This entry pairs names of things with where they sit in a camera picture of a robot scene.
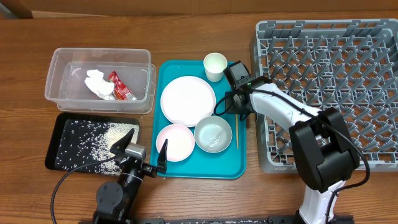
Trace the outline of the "grey round bowl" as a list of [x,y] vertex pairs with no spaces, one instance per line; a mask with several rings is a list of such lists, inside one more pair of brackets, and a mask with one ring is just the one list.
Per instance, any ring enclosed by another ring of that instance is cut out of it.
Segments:
[[223,118],[208,116],[195,126],[194,138],[200,149],[214,154],[228,148],[233,132],[229,123]]

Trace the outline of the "wooden chopstick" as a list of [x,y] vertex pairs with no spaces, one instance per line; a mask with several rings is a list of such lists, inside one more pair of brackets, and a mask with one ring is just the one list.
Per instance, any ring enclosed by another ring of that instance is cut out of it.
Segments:
[[239,150],[239,119],[238,119],[238,114],[235,115],[235,123],[236,123],[236,147]]

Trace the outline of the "pink round plate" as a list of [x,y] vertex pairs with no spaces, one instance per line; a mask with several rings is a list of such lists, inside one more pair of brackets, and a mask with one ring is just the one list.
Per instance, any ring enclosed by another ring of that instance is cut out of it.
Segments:
[[160,107],[164,116],[173,124],[188,128],[211,116],[216,95],[210,84],[201,78],[183,76],[172,80],[163,89]]

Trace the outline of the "red snack wrapper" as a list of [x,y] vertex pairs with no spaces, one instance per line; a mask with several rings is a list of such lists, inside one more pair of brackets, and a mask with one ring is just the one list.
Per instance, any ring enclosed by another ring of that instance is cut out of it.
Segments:
[[123,83],[115,71],[110,73],[109,80],[114,83],[113,94],[117,100],[137,100],[132,91]]

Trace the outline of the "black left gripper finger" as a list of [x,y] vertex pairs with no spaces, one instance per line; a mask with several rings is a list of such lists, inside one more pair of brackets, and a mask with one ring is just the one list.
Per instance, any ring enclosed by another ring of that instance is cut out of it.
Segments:
[[165,174],[167,171],[167,146],[168,139],[164,141],[157,159],[157,171],[162,174]]
[[110,152],[117,155],[120,152],[125,152],[125,149],[131,143],[131,139],[134,135],[134,129],[131,129],[125,136],[120,140],[116,141],[110,148]]

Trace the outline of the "white tissue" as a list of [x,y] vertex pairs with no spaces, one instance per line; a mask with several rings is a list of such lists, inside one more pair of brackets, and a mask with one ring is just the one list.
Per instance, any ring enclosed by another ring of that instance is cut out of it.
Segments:
[[104,73],[99,70],[86,72],[85,85],[99,98],[103,100],[115,100],[113,96],[114,83],[104,79]]

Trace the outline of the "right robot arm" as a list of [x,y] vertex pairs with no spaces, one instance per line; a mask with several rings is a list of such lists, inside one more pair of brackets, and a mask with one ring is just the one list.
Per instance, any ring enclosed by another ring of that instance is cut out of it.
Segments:
[[353,223],[351,216],[333,213],[339,190],[359,166],[355,148],[341,113],[320,110],[297,101],[266,77],[250,76],[237,61],[223,71],[231,87],[222,98],[226,113],[262,114],[289,132],[297,172],[305,195],[294,216],[269,217],[268,223]]

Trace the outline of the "pink small bowl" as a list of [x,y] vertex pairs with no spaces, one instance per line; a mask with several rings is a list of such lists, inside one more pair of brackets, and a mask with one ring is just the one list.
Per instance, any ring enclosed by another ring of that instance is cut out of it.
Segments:
[[190,156],[195,147],[195,139],[191,130],[181,124],[171,124],[163,128],[156,138],[156,149],[161,151],[165,140],[167,143],[167,160],[180,162]]

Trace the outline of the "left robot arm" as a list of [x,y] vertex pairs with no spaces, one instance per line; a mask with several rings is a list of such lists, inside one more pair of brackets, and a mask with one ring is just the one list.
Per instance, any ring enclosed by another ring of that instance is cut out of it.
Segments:
[[145,147],[133,143],[133,135],[132,129],[110,148],[110,152],[116,155],[113,161],[121,173],[116,182],[106,182],[97,190],[93,223],[133,223],[129,213],[144,177],[155,178],[159,172],[164,174],[167,171],[169,141],[164,141],[154,166],[144,162]]

